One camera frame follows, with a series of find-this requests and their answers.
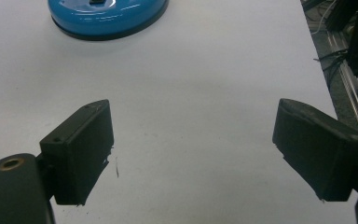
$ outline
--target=cable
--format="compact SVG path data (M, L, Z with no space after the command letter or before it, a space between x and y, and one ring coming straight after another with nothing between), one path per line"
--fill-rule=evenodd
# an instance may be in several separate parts
M330 57L333 57L333 56L341 56L341 55L346 54L347 52L348 52L348 49L341 49L341 50L337 50L337 51L334 51L332 53L326 54L326 55L320 57L319 59L314 59L314 60L317 61L317 62L321 62L324 59L327 59L327 58L330 58Z
M337 0L334 0L332 4L330 4L330 6L327 8L327 10L325 11L324 15L322 16L321 20L319 21L319 26L318 26L318 30L316 30L313 33L310 33L311 35L316 35L319 33L319 31L321 30L321 26L322 26L322 22L324 20L324 17L326 16L327 12L330 11L330 8L336 3Z
M344 62L345 57L346 57L346 54L342 54L342 55L336 57L335 60L329 66L327 66L323 69L324 72L328 70L328 73L325 75L328 90L330 90L333 78L336 75L336 72L337 72L338 68L341 66L342 62Z

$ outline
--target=blue plastic lid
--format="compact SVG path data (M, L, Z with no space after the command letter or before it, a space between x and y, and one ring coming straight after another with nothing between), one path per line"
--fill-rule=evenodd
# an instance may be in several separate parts
M68 35L105 40L143 30L161 17L168 0L48 0L48 6Z

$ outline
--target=white table surface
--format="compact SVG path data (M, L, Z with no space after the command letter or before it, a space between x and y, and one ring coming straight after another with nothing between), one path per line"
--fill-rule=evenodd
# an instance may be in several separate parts
M0 159L108 99L111 163L86 206L51 200L57 223L355 223L355 193L320 202L271 142L280 98L335 116L316 57L299 0L171 0L106 42L61 33L44 0L0 1Z

